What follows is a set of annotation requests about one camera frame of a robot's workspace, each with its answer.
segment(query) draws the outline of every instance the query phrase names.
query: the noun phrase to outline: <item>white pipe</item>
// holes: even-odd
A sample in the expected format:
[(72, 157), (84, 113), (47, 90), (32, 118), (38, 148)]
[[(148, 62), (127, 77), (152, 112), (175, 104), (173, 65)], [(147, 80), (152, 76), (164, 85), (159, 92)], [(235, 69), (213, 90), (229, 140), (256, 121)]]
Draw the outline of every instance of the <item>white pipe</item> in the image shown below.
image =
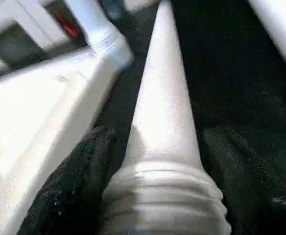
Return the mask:
[(65, 0), (95, 53), (105, 55), (123, 69), (133, 60), (126, 38), (104, 15), (96, 0)]
[(230, 234), (200, 160), (178, 36), (159, 6), (121, 169), (103, 195), (103, 234)]
[(286, 0), (249, 0), (249, 2), (286, 60)]

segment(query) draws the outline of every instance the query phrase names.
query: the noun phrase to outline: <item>dark floor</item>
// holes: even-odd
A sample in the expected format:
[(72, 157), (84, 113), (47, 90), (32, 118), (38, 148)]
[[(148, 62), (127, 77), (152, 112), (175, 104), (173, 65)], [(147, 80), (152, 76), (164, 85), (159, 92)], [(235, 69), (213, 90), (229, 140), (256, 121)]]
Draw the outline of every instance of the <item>dark floor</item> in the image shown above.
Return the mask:
[(286, 63), (246, 0), (174, 0), (201, 157), (233, 234), (286, 234)]

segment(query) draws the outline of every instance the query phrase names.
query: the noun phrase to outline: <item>white plastic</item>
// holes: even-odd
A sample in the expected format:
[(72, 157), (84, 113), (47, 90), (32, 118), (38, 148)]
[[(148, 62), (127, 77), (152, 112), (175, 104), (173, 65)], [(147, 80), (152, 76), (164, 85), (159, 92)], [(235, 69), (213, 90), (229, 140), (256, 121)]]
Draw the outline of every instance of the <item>white plastic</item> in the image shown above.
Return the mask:
[(105, 17), (96, 0), (65, 0), (95, 53), (105, 55), (123, 69), (133, 60), (126, 38)]
[(286, 0), (249, 0), (249, 2), (286, 60)]
[(116, 67), (90, 50), (0, 78), (0, 235), (92, 127)]

